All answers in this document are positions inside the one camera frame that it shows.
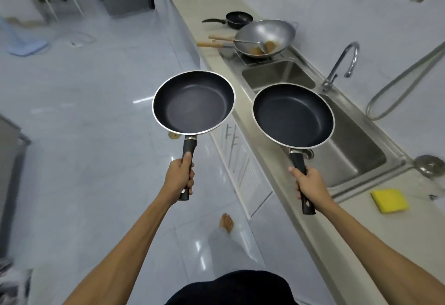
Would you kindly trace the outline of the steel ladle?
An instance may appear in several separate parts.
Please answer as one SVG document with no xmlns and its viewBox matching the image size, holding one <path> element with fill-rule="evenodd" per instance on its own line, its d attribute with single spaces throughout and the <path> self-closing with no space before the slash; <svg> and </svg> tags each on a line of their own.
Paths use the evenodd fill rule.
<svg viewBox="0 0 445 305">
<path fill-rule="evenodd" d="M 400 171 L 413 169 L 429 179 L 445 177 L 445 161 L 433 155 L 420 155 L 415 159 L 408 159 L 403 161 L 398 169 Z"/>
</svg>

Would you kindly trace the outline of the white cabinet doors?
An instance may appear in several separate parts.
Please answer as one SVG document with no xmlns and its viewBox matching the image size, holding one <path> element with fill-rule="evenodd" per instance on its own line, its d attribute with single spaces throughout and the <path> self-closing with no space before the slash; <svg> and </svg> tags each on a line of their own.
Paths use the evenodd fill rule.
<svg viewBox="0 0 445 305">
<path fill-rule="evenodd" d="M 211 131 L 210 136 L 244 212 L 251 219 L 273 193 L 272 186 L 233 116 Z"/>
</svg>

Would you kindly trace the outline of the person's left hand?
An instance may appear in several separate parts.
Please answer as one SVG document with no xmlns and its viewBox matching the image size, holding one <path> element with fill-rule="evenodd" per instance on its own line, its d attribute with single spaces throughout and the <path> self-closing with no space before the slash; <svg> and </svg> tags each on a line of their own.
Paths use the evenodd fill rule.
<svg viewBox="0 0 445 305">
<path fill-rule="evenodd" d="M 172 160 L 165 175 L 164 184 L 159 192 L 159 196 L 166 201 L 169 206 L 175 204 L 185 189 L 191 189 L 194 181 L 194 172 L 190 170 L 181 170 L 181 159 Z"/>
</svg>

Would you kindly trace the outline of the person's right hand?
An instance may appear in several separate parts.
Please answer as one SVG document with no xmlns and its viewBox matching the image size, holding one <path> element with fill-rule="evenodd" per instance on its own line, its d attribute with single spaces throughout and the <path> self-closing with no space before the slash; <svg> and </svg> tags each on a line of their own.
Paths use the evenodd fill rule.
<svg viewBox="0 0 445 305">
<path fill-rule="evenodd" d="M 325 216 L 326 211 L 335 208 L 336 204 L 329 195 L 319 171 L 306 167 L 306 172 L 307 178 L 295 178 L 297 197 L 299 200 L 302 200 L 303 195 L 307 197 L 315 209 Z"/>
</svg>

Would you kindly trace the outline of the stainless steel sink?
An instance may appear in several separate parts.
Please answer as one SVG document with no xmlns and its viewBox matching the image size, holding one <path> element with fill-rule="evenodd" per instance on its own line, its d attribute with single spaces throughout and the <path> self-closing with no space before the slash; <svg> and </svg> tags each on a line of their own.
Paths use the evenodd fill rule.
<svg viewBox="0 0 445 305">
<path fill-rule="evenodd" d="M 331 106 L 335 130 L 331 139 L 313 149 L 307 161 L 321 173 L 336 201 L 368 190 L 409 168 L 411 160 L 339 90 L 322 93 L 324 77 L 294 58 L 244 66 L 239 74 L 250 99 L 275 83 L 293 83 L 311 88 Z"/>
</svg>

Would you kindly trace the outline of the person's bare foot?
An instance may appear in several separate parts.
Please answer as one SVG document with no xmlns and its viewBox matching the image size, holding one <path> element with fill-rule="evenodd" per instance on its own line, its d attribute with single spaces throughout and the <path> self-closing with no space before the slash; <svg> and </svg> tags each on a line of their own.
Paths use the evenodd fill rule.
<svg viewBox="0 0 445 305">
<path fill-rule="evenodd" d="M 219 228 L 225 230 L 226 233 L 231 234 L 233 230 L 234 222 L 231 216 L 227 213 L 222 214 L 219 221 Z"/>
</svg>

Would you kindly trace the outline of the grey metal cabinet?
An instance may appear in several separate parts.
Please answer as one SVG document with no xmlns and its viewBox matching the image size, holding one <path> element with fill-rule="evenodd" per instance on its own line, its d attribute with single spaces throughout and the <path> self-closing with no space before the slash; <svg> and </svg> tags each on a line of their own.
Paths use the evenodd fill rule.
<svg viewBox="0 0 445 305">
<path fill-rule="evenodd" d="M 32 141 L 0 114 L 0 260 L 8 253 L 25 154 Z"/>
</svg>

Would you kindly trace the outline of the steel gas stove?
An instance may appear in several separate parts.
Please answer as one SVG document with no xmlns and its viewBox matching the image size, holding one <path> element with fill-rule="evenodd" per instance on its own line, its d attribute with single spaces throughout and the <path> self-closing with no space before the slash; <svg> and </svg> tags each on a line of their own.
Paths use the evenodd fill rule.
<svg viewBox="0 0 445 305">
<path fill-rule="evenodd" d="M 269 64 L 272 62 L 288 60 L 295 57 L 294 53 L 292 53 L 290 49 L 285 49 L 279 54 L 266 58 L 252 58 L 240 54 L 234 48 L 217 48 L 216 50 L 227 65 L 240 68 L 249 68 L 262 64 Z"/>
</svg>

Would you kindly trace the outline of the black frying pan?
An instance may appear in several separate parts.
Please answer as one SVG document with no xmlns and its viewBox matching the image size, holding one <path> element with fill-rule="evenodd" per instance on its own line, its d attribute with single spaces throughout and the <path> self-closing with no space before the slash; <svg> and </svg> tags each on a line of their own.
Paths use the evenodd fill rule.
<svg viewBox="0 0 445 305">
<path fill-rule="evenodd" d="M 197 137 L 219 127 L 235 108 L 236 93 L 223 76 L 204 70 L 179 73 L 155 92 L 152 114 L 165 130 L 184 136 L 182 157 L 192 163 Z"/>
<path fill-rule="evenodd" d="M 277 83 L 260 90 L 252 101 L 258 128 L 273 142 L 288 149 L 293 168 L 307 174 L 304 150 L 329 141 L 336 127 L 331 106 L 301 85 Z"/>
</svg>

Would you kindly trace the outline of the person's left forearm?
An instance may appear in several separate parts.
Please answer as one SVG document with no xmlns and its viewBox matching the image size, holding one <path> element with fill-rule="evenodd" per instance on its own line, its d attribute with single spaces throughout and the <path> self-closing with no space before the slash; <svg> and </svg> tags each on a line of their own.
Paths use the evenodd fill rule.
<svg viewBox="0 0 445 305">
<path fill-rule="evenodd" d="M 181 194 L 161 188 L 136 223 L 76 286 L 63 305 L 126 305 L 154 236 Z"/>
</svg>

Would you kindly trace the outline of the person's right forearm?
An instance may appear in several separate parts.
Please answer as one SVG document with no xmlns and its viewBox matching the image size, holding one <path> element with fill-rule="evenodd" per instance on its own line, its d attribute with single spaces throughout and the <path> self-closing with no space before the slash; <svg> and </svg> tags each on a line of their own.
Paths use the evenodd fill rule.
<svg viewBox="0 0 445 305">
<path fill-rule="evenodd" d="M 337 229 L 388 305 L 445 305 L 445 285 L 386 245 L 327 195 L 309 198 Z"/>
</svg>

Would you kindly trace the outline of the person's light trouser leg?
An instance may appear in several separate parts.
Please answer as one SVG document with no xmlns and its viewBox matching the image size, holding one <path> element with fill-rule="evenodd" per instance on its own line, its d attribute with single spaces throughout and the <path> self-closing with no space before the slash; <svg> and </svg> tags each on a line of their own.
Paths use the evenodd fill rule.
<svg viewBox="0 0 445 305">
<path fill-rule="evenodd" d="M 208 244 L 216 278 L 241 270 L 266 270 L 224 228 L 214 229 L 209 235 Z"/>
</svg>

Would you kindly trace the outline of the yellow sponge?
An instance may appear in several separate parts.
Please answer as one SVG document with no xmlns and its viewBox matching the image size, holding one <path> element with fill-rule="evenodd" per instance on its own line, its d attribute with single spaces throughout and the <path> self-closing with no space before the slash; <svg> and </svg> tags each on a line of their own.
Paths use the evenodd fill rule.
<svg viewBox="0 0 445 305">
<path fill-rule="evenodd" d="M 370 193 L 376 207 L 382 214 L 402 212 L 409 209 L 409 204 L 400 190 L 381 189 Z"/>
</svg>

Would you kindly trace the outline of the person's black shirt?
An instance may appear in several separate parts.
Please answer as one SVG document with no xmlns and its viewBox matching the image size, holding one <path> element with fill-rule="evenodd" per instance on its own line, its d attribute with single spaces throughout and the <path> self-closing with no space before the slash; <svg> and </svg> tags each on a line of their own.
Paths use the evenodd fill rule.
<svg viewBox="0 0 445 305">
<path fill-rule="evenodd" d="M 165 305 L 299 305 L 282 277 L 263 270 L 239 270 L 196 282 L 176 292 Z"/>
</svg>

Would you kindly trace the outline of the small black saucepan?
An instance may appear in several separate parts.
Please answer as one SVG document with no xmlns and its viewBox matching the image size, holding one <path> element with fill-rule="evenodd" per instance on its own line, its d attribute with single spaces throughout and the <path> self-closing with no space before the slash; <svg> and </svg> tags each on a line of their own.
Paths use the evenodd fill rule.
<svg viewBox="0 0 445 305">
<path fill-rule="evenodd" d="M 203 20 L 202 23 L 220 23 L 232 29 L 240 30 L 253 21 L 252 15 L 242 11 L 233 11 L 227 13 L 225 19 L 209 18 Z"/>
</svg>

